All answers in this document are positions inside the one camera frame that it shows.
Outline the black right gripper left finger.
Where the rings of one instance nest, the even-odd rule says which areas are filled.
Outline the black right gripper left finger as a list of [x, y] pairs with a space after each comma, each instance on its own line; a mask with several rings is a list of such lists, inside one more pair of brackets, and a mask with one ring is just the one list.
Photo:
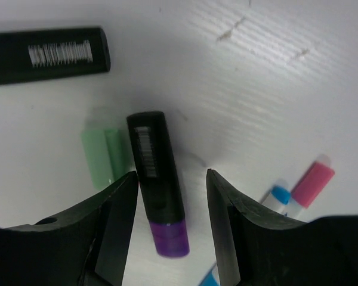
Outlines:
[[121, 285], [137, 197], [129, 172], [34, 225], [0, 228], [0, 285]]

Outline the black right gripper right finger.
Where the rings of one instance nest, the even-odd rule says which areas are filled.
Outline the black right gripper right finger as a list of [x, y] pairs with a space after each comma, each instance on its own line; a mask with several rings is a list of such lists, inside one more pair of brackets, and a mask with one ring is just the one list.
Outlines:
[[301, 222], [213, 169], [206, 190], [221, 285], [358, 285], [358, 215]]

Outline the purple cap black highlighter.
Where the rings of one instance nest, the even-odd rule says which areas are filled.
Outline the purple cap black highlighter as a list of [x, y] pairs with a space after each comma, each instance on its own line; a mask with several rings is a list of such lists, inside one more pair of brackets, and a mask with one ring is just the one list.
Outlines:
[[160, 256], [189, 254], [186, 216], [166, 118], [161, 111], [126, 118], [147, 220]]

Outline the green cap black highlighter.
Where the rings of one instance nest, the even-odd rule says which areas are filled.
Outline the green cap black highlighter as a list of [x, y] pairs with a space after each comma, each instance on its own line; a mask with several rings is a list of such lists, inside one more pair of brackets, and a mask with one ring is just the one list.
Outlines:
[[0, 85], [61, 79], [110, 70], [101, 27], [0, 32]]

